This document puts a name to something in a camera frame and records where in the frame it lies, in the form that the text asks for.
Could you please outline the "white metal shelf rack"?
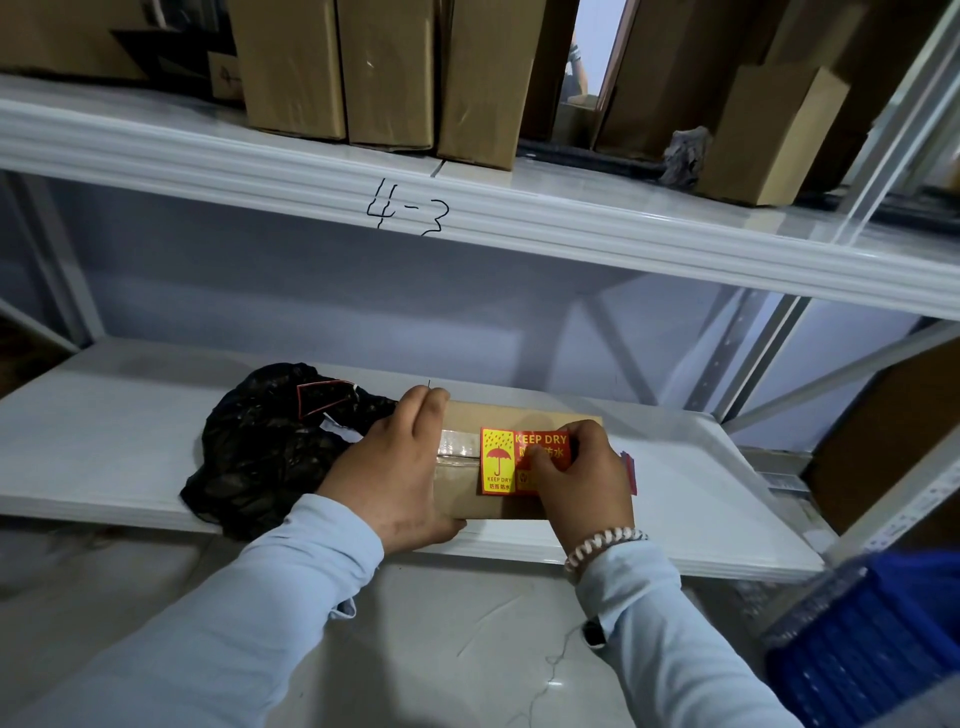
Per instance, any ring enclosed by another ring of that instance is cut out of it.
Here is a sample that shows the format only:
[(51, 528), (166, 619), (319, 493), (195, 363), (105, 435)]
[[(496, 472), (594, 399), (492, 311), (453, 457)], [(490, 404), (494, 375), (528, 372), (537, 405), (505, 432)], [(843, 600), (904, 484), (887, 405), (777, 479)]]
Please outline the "white metal shelf rack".
[[(578, 187), (569, 171), (465, 166), (272, 136), (213, 108), (139, 92), (0, 79), (0, 171), (143, 191), (371, 230), (374, 200), (444, 203), (437, 224), (405, 234), (544, 259), (681, 275), (941, 319), (934, 346), (960, 335), (960, 252), (944, 273), (900, 249), (871, 249), (672, 219), (606, 202), (625, 180)], [(202, 421), (251, 358), (107, 337), (0, 400), (0, 514), (133, 528), (213, 532), (182, 501)], [(639, 475), (634, 505), (685, 576), (800, 583), (825, 562), (790, 525), (730, 438), (735, 422), (642, 404), (435, 381), (484, 421), (513, 416), (545, 431), (559, 417), (600, 419)]]

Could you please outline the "person's left hand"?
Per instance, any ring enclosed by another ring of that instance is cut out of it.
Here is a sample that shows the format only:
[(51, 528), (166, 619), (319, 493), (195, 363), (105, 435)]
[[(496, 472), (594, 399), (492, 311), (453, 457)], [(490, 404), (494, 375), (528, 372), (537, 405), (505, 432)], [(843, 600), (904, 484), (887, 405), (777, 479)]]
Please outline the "person's left hand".
[(318, 496), (345, 506), (373, 531), (386, 556), (412, 552), (412, 531), (422, 519), (449, 516), (434, 498), (449, 401), (443, 388), (414, 386), (390, 417), (376, 421), (335, 461), (318, 487)]

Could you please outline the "row of brown cardboard boxes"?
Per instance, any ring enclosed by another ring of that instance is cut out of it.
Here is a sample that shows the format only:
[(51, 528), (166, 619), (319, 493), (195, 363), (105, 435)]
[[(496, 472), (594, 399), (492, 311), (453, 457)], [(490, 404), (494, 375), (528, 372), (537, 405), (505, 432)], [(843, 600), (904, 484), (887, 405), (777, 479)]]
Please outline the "row of brown cardboard boxes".
[(950, 0), (627, 0), (593, 94), (586, 0), (0, 0), (0, 72), (162, 91), (255, 129), (511, 170), (521, 140), (750, 206), (837, 188)]

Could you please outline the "red and yellow warning sticker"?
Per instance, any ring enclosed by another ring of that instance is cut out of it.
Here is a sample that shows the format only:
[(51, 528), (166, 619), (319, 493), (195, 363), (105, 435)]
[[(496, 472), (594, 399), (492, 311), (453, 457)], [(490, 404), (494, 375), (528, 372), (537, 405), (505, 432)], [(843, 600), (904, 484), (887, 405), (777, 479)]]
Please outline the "red and yellow warning sticker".
[(533, 496), (537, 484), (528, 450), (541, 448), (554, 467), (566, 471), (573, 461), (570, 433), (565, 430), (481, 428), (480, 493), (490, 496)]

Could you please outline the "person's right forearm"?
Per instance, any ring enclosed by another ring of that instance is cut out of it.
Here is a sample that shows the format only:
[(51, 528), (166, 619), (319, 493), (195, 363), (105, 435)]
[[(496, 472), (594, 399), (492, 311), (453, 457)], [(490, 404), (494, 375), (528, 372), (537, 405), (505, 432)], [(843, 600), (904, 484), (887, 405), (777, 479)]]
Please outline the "person's right forearm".
[(582, 636), (615, 672), (637, 728), (803, 728), (682, 592), (650, 540), (598, 553), (575, 593)]

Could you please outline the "black plastic bag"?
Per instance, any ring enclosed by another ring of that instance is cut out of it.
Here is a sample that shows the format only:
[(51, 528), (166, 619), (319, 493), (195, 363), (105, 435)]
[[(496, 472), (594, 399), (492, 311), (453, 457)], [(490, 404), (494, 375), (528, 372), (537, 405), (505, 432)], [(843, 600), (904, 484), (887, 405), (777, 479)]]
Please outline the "black plastic bag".
[(202, 462), (179, 493), (187, 509), (251, 542), (280, 526), (314, 494), (351, 443), (335, 431), (365, 436), (391, 416), (397, 401), (306, 363), (272, 363), (228, 391), (207, 417)]

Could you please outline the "grey crumpled rag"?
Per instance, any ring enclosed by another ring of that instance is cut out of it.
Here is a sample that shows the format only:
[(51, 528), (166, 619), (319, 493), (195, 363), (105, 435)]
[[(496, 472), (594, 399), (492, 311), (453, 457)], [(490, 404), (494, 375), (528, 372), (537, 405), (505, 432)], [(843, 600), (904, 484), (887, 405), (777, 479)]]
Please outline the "grey crumpled rag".
[(674, 131), (663, 153), (659, 184), (666, 188), (693, 188), (701, 176), (712, 142), (713, 135), (705, 126)]

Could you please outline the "person's right hand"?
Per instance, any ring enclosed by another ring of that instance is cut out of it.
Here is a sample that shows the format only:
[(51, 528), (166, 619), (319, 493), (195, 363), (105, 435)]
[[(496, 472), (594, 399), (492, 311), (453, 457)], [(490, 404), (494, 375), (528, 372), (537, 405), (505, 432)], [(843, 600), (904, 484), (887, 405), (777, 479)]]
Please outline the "person's right hand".
[(570, 467), (544, 473), (536, 489), (565, 555), (598, 534), (635, 527), (627, 474), (602, 425), (579, 420), (566, 426), (576, 457)]

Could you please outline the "blue plastic crate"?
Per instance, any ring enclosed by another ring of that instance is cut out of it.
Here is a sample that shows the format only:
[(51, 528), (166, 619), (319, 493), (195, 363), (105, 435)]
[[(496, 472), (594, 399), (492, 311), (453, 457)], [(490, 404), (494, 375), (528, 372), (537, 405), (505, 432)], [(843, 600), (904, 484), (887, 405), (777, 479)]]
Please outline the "blue plastic crate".
[(804, 728), (960, 728), (960, 551), (852, 559), (765, 634)]

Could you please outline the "taped cardboard parcel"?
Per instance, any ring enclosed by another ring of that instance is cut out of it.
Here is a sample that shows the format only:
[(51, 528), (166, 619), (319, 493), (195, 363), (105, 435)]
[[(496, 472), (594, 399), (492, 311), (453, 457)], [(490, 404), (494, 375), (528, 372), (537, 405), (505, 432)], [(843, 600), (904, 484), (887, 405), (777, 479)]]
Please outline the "taped cardboard parcel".
[(442, 421), (434, 495), (438, 509), (464, 520), (544, 520), (538, 495), (480, 492), (480, 431), (562, 431), (572, 422), (603, 423), (597, 415), (450, 401)]

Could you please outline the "person's left forearm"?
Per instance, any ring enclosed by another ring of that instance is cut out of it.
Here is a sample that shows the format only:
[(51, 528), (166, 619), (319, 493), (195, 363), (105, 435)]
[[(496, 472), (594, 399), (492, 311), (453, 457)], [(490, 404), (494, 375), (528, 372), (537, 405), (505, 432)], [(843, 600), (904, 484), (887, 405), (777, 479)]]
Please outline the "person's left forearm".
[(303, 496), (282, 525), (3, 728), (263, 728), (330, 619), (351, 619), (382, 541)]

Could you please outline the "large brown carton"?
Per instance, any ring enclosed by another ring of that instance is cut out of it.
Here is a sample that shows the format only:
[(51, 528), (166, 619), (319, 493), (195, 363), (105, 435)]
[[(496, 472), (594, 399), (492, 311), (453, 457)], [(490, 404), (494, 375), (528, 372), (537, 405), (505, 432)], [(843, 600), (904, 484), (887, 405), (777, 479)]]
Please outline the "large brown carton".
[(838, 567), (906, 545), (960, 553), (960, 336), (882, 370), (802, 475)]

